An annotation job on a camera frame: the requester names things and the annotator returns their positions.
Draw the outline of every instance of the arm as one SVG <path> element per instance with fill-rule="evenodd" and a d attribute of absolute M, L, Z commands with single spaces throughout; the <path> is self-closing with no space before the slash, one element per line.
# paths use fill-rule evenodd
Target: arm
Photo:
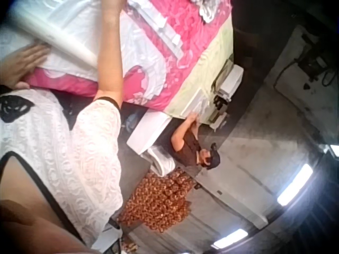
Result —
<path fill-rule="evenodd" d="M 107 96 L 122 104 L 122 60 L 120 12 L 124 1 L 102 0 L 102 35 L 98 57 L 99 90 L 95 98 Z"/>
<path fill-rule="evenodd" d="M 184 136 L 187 130 L 191 128 L 192 123 L 196 121 L 197 117 L 197 113 L 190 113 L 186 120 L 174 131 L 171 137 L 171 143 L 176 152 L 183 148 L 185 144 Z"/>
<path fill-rule="evenodd" d="M 195 136 L 195 138 L 198 140 L 198 129 L 199 129 L 199 119 L 195 119 L 195 121 L 192 123 L 191 125 L 191 131 L 193 133 L 193 135 Z"/>

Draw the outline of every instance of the white floral pattern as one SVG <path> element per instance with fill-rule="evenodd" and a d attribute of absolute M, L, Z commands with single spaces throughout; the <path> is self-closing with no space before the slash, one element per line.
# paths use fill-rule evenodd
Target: white floral pattern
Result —
<path fill-rule="evenodd" d="M 11 94 L 35 106 L 13 123 L 0 120 L 0 156 L 9 151 L 19 154 L 91 246 L 122 205 L 119 111 L 112 103 L 97 100 L 80 112 L 70 132 L 51 92 L 30 89 Z"/>

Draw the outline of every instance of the man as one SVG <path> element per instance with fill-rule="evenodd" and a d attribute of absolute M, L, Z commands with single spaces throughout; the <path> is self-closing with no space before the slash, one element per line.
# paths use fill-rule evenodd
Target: man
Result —
<path fill-rule="evenodd" d="M 184 166 L 201 165 L 207 170 L 220 164 L 220 155 L 216 144 L 211 149 L 201 149 L 198 142 L 199 118 L 197 113 L 190 113 L 186 120 L 174 131 L 171 137 L 172 156 Z"/>

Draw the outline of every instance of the ceiling light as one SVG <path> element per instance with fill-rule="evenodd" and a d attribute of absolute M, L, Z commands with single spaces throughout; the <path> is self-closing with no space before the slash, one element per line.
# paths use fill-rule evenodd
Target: ceiling light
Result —
<path fill-rule="evenodd" d="M 291 184 L 280 194 L 277 199 L 278 203 L 282 206 L 287 205 L 298 194 L 312 173 L 313 170 L 311 167 L 308 164 L 305 164 Z"/>
<path fill-rule="evenodd" d="M 242 238 L 248 236 L 248 233 L 245 230 L 238 229 L 237 231 L 229 234 L 228 236 L 216 241 L 212 246 L 216 247 L 216 249 L 222 249 L 231 244 L 241 240 Z"/>
<path fill-rule="evenodd" d="M 331 144 L 330 147 L 331 147 L 332 151 L 334 152 L 334 154 L 335 154 L 337 157 L 339 157 L 339 146 L 336 146 L 336 145 L 334 145 L 334 144 Z"/>

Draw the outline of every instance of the black t-shirt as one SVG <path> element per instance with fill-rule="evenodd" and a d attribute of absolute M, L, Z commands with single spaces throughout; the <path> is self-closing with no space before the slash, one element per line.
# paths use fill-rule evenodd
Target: black t-shirt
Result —
<path fill-rule="evenodd" d="M 184 166 L 197 165 L 197 152 L 201 150 L 198 140 L 195 138 L 191 130 L 188 130 L 184 136 L 184 146 L 179 151 L 174 151 L 171 154 L 174 159 L 183 164 Z"/>

